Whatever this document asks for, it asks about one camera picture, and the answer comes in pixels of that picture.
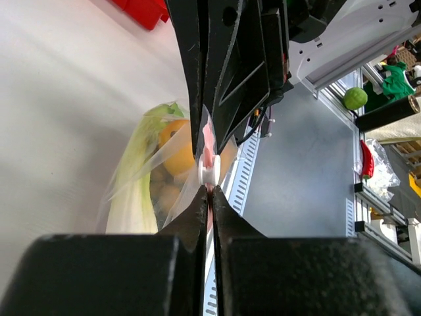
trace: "green cloth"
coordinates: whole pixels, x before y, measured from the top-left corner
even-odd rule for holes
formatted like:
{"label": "green cloth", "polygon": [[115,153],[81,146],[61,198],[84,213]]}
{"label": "green cloth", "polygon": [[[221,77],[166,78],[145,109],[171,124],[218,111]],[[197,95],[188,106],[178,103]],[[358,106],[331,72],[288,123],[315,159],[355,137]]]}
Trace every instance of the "green cloth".
{"label": "green cloth", "polygon": [[364,86],[364,91],[367,93],[368,101],[364,106],[366,113],[376,110],[391,102],[397,101],[408,95],[415,94],[413,88],[407,84],[405,80],[405,69],[407,64],[399,61],[396,65],[384,65],[385,70],[390,71],[391,75],[388,76],[382,84],[383,94],[376,94],[373,91],[373,85],[368,82]]}

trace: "red bin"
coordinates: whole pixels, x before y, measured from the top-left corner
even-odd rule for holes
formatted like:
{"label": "red bin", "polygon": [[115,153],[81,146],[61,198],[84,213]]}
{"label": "red bin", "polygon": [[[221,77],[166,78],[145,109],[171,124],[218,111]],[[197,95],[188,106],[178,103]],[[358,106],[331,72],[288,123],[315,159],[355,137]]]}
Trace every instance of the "red bin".
{"label": "red bin", "polygon": [[164,0],[112,1],[148,30],[153,30],[159,20],[166,22],[170,18]]}

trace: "orange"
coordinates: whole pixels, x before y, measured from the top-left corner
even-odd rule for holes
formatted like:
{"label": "orange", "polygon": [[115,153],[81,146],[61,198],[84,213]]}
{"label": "orange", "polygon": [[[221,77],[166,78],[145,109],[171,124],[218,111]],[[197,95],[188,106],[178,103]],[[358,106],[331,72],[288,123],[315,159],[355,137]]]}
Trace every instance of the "orange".
{"label": "orange", "polygon": [[[174,120],[169,123],[159,135],[159,148],[162,148],[185,124],[190,124],[189,120]],[[179,150],[164,161],[165,169],[172,175],[178,176],[191,169],[195,164],[191,145],[191,132],[188,128],[186,136],[180,139]]]}

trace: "green lime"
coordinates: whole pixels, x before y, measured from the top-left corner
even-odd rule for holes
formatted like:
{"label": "green lime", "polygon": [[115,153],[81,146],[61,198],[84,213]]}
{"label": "green lime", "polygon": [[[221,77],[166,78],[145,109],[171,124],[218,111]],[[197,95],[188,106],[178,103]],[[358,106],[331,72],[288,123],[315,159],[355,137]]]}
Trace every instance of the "green lime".
{"label": "green lime", "polygon": [[343,104],[348,110],[357,110],[364,107],[367,100],[367,93],[363,89],[355,87],[347,90],[343,97]]}

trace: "hole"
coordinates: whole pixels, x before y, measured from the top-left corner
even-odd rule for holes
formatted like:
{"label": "hole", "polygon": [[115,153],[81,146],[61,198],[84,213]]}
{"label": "hole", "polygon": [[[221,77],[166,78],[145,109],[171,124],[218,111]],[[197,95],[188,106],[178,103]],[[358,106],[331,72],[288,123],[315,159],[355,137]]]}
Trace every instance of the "hole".
{"label": "hole", "polygon": [[237,11],[233,7],[226,7],[222,14],[222,21],[225,26],[233,26],[237,20]]}

